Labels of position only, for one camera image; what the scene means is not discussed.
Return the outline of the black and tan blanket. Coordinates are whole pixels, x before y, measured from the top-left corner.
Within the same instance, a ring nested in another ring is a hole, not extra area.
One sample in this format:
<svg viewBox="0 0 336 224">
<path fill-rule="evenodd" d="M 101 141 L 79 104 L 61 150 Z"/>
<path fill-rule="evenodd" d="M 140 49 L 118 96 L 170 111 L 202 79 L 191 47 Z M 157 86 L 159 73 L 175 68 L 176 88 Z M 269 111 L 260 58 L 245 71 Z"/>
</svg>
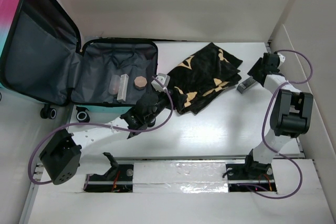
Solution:
<svg viewBox="0 0 336 224">
<path fill-rule="evenodd" d="M 198 114 L 226 89 L 240 80 L 241 59 L 214 43 L 209 43 L 174 67 L 169 89 L 178 88 L 186 94 L 185 109 L 177 111 Z"/>
</svg>

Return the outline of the pink and teal suitcase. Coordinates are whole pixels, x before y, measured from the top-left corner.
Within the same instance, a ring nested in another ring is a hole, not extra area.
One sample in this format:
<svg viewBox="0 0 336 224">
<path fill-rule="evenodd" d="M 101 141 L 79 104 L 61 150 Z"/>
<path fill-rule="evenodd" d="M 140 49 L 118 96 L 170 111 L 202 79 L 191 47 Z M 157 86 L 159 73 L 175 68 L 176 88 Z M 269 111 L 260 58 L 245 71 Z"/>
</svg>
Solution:
<svg viewBox="0 0 336 224">
<path fill-rule="evenodd" d="M 151 81 L 158 48 L 150 40 L 98 38 L 81 43 L 77 25 L 57 0 L 1 0 L 1 87 L 44 104 L 75 104 L 92 112 L 133 106 L 152 88 L 134 86 L 137 76 Z M 125 102 L 109 93 L 112 75 L 129 76 Z"/>
</svg>

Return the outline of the black cosmetic box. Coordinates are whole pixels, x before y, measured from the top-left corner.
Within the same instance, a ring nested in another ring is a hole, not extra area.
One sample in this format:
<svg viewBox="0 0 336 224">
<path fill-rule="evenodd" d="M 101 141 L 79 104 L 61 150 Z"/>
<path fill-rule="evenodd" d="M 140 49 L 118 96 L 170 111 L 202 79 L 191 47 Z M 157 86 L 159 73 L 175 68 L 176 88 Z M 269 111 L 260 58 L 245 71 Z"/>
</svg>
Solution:
<svg viewBox="0 0 336 224">
<path fill-rule="evenodd" d="M 256 84 L 256 80 L 253 77 L 249 77 L 237 86 L 237 91 L 241 94 L 245 93 L 249 88 Z"/>
</svg>

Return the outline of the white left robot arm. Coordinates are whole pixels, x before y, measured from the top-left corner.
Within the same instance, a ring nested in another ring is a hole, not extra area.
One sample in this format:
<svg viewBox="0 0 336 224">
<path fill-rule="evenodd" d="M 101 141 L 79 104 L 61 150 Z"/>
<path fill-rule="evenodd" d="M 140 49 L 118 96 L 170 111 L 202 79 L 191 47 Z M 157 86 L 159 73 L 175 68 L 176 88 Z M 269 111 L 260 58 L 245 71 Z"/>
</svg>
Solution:
<svg viewBox="0 0 336 224">
<path fill-rule="evenodd" d="M 74 177 L 81 159 L 110 140 L 126 140 L 157 130 L 153 122 L 164 109 L 174 109 L 173 97 L 173 91 L 167 88 L 161 93 L 146 93 L 136 105 L 109 123 L 89 123 L 90 129 L 74 133 L 68 132 L 66 126 L 56 130 L 39 154 L 51 183 L 60 185 Z"/>
</svg>

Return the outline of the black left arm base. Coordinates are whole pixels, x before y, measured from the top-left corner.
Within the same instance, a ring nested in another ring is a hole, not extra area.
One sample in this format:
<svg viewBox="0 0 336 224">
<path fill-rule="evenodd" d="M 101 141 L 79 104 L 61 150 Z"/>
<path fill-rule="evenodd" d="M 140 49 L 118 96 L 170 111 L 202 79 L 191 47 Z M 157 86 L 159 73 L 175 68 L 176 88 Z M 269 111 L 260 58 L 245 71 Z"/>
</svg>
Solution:
<svg viewBox="0 0 336 224">
<path fill-rule="evenodd" d="M 83 191 L 87 193 L 132 193 L 133 164 L 119 164 L 107 152 L 103 155 L 109 160 L 110 168 L 103 174 L 87 174 Z"/>
</svg>

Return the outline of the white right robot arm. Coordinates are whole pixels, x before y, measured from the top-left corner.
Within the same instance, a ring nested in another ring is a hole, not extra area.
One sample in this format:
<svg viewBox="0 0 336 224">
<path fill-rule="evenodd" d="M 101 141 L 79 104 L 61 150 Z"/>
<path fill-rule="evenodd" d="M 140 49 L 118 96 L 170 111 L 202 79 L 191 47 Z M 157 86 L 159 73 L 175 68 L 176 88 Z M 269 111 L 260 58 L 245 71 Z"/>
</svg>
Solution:
<svg viewBox="0 0 336 224">
<path fill-rule="evenodd" d="M 256 179 L 271 169 L 273 158 L 292 138 L 306 134 L 310 127 L 313 94 L 295 88 L 279 67 L 285 57 L 264 53 L 248 75 L 272 93 L 263 127 L 262 141 L 245 158 L 243 174 Z"/>
</svg>

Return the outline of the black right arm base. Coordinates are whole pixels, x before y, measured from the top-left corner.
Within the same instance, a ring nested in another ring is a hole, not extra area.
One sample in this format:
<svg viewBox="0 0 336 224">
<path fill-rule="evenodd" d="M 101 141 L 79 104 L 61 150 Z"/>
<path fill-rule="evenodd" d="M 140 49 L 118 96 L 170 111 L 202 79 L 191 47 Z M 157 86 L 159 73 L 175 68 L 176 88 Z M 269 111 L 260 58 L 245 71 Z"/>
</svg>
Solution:
<svg viewBox="0 0 336 224">
<path fill-rule="evenodd" d="M 237 192 L 277 192 L 277 187 L 273 174 L 262 174 L 249 176 L 244 170 L 244 164 L 226 164 L 226 171 L 222 178 L 227 179 L 228 191 Z"/>
</svg>

